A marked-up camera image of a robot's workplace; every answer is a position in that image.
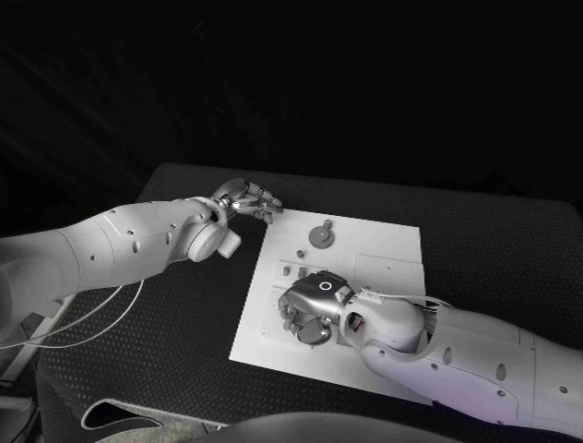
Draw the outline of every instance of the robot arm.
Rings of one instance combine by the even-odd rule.
[[[72,293],[131,284],[174,261],[229,258],[235,213],[272,222],[283,204],[242,179],[210,198],[120,206],[66,228],[0,238],[0,341],[36,309]]]
[[[333,274],[311,274],[281,296],[281,316],[301,342],[324,343],[319,334],[330,334],[321,331],[333,322],[378,376],[486,422],[583,438],[583,352],[447,305],[415,305],[365,288],[342,297],[350,286],[337,279],[323,290]],[[316,325],[324,326],[317,332]],[[419,347],[424,330],[432,335]]]

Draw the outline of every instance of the white paper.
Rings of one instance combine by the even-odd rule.
[[[352,285],[372,277],[376,279],[373,290],[424,294],[419,229],[297,210],[284,210],[284,214],[274,218],[274,224],[267,227],[248,288],[231,360],[431,404],[411,389],[369,371],[356,351],[336,343],[336,333],[320,346],[301,344],[283,330],[277,307],[278,297],[290,285],[288,279],[278,275],[281,261],[326,269],[347,279]],[[324,220],[333,223],[334,243],[326,249],[316,249],[308,243],[308,232],[321,226]],[[298,250],[303,251],[303,259],[297,257]]]

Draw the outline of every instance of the gray cloth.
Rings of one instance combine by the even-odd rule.
[[[264,186],[293,210],[418,226],[427,293],[583,349],[583,222],[571,205],[177,164],[157,169],[138,201],[209,196],[235,177]],[[102,337],[43,350],[39,382],[50,441],[97,439],[91,432],[107,426],[82,431],[78,420],[107,398],[223,424],[274,413],[329,412],[386,419],[460,441],[578,441],[231,362],[265,224],[236,216],[231,228],[242,244],[229,260],[215,254],[197,264],[173,264],[146,281],[135,306]],[[107,313],[49,342],[78,341],[105,328],[134,291],[125,288]],[[81,294],[62,324],[107,294]]]

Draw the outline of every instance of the dark curtain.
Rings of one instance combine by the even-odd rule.
[[[583,215],[583,4],[241,7],[0,2],[0,233],[131,202],[161,162]]]

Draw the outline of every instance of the black fabric surface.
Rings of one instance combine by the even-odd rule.
[[[157,169],[138,201],[209,196],[233,177],[264,186],[293,210],[418,226],[427,293],[583,350],[583,222],[569,204],[176,164]],[[215,254],[197,264],[173,264],[146,281],[135,306],[102,337],[43,350],[39,383],[50,441],[98,440],[76,423],[104,398],[226,424],[271,413],[321,411],[383,418],[470,442],[578,441],[231,362],[265,224],[235,217],[231,228],[242,244],[229,260]],[[135,285],[121,293],[107,312],[47,344],[98,332],[125,309]],[[78,295],[62,324],[108,294]],[[69,423],[71,414],[50,412],[46,402],[62,403],[76,422]]]

